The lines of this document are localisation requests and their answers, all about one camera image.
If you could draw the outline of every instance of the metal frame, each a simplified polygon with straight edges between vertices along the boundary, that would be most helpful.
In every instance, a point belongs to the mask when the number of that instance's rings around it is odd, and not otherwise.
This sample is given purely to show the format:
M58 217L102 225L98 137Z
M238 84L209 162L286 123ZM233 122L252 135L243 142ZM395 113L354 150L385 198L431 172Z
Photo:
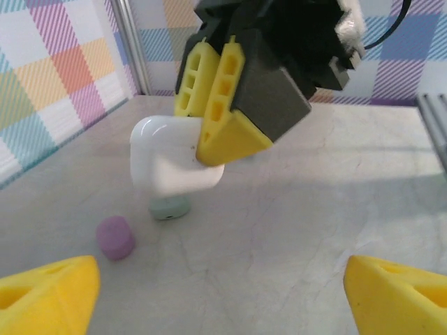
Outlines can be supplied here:
M146 96L152 95L149 74L145 65L140 38L132 16L129 0L110 0L113 13L117 19L119 32L122 34L124 51L129 59L132 76L138 93Z

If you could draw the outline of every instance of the pastel checkered pattern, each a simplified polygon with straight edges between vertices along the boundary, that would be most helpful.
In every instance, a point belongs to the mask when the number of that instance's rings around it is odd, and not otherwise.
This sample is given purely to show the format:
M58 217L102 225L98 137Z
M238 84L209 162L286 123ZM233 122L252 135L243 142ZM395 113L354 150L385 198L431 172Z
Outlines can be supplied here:
M152 87L172 95L186 39L200 21L196 0L131 0ZM367 24L365 44L395 21L402 0L360 0ZM413 105L417 90L447 85L447 1L413 0L401 27L370 50L351 72L344 91L320 90L313 101L346 104Z
M126 99L116 66L94 0L0 0L0 189Z

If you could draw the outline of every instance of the small purple block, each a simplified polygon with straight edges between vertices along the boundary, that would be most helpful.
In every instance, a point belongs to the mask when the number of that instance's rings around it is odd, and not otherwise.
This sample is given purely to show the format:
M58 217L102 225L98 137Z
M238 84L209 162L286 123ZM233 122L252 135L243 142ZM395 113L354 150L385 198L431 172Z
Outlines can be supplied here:
M111 216L96 229L99 248L109 260L121 260L135 248L135 238L127 221L122 216Z

